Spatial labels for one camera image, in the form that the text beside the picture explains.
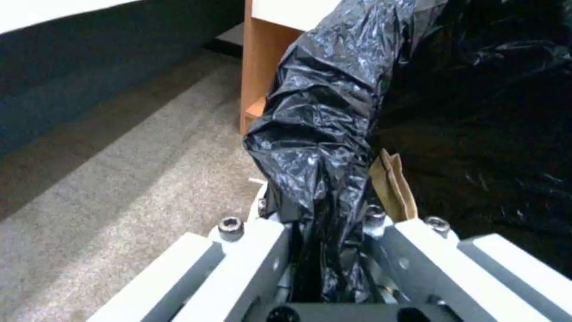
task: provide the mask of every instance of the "crumpled plastic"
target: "crumpled plastic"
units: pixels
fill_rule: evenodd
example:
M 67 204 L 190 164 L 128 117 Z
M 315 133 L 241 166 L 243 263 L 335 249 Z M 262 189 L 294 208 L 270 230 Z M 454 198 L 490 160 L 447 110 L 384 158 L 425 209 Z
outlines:
M 457 232 L 467 217 L 495 222 L 498 210 L 519 223 L 569 223 L 567 8 L 342 0 L 288 48 L 244 146 L 268 179 L 267 211 L 299 227 L 292 301 L 371 301 L 360 252 L 364 218 L 384 211 L 368 174 L 381 148 L 400 153 L 420 214 Z
M 400 154 L 420 217 L 499 233 L 572 277 L 569 2 L 447 9 L 439 47 L 394 70 L 375 145 Z

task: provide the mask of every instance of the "white countertop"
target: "white countertop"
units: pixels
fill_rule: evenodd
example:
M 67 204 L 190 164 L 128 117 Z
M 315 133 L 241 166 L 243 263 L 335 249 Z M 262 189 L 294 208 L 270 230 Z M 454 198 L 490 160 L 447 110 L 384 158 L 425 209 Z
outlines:
M 0 0 L 0 34 L 137 0 Z
M 252 0 L 252 17 L 306 32 L 338 3 L 340 0 Z

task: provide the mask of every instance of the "carpet floor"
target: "carpet floor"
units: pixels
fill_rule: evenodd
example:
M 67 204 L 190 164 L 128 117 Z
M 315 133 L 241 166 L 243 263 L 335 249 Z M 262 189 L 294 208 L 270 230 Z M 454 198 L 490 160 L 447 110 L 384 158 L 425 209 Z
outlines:
M 0 320 L 85 321 L 186 231 L 248 213 L 240 60 L 202 51 L 0 158 Z

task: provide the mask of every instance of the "wooden cabinet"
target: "wooden cabinet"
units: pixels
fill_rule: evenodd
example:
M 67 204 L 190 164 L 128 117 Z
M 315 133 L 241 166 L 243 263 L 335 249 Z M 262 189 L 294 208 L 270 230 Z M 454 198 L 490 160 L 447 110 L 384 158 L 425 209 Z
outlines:
M 246 0 L 240 133 L 262 115 L 276 67 L 302 32 L 314 28 L 339 0 Z

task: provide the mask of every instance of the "dark wall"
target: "dark wall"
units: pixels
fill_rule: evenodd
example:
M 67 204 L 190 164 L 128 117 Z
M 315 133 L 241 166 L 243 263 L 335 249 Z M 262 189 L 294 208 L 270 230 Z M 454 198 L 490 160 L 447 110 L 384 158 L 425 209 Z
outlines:
M 243 17 L 244 0 L 144 0 L 0 35 L 0 156 L 172 66 Z

